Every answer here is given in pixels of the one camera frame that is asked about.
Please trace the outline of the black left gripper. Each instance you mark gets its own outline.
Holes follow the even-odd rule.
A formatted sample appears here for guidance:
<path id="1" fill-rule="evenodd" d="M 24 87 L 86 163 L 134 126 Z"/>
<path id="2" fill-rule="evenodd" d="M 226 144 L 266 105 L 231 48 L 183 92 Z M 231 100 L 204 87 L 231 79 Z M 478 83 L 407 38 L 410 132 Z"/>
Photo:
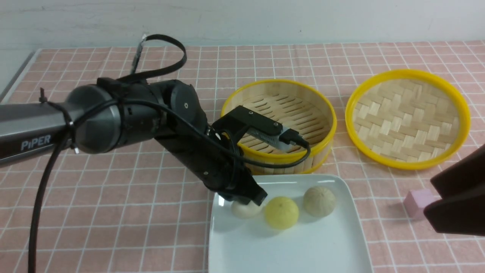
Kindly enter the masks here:
<path id="1" fill-rule="evenodd" d="M 249 169 L 211 145 L 204 130 L 159 129 L 155 139 L 211 191 L 229 202 L 261 206 L 267 192 L 252 178 Z"/>

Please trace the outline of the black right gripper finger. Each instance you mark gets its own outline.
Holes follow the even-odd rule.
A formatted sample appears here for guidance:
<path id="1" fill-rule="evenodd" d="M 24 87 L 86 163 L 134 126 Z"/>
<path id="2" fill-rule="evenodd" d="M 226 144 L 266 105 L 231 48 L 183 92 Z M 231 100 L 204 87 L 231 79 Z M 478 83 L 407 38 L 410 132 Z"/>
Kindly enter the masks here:
<path id="1" fill-rule="evenodd" d="M 432 202 L 423 214 L 437 233 L 484 236 L 484 188 L 473 188 Z"/>
<path id="2" fill-rule="evenodd" d="M 431 178 L 430 182 L 443 199 L 484 183 L 485 146 Z"/>

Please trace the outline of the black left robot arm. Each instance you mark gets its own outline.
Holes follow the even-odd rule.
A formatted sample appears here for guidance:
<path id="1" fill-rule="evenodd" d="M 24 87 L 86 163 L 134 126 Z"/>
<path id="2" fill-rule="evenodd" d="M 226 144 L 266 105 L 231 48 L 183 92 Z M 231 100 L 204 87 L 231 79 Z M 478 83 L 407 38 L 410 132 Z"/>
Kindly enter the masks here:
<path id="1" fill-rule="evenodd" d="M 267 192 L 230 142 L 209 124 L 192 85 L 179 80 L 125 84 L 100 78 L 75 88 L 64 102 L 2 104 L 1 166 L 77 148 L 103 154 L 156 140 L 209 190 L 228 201 L 257 205 Z"/>

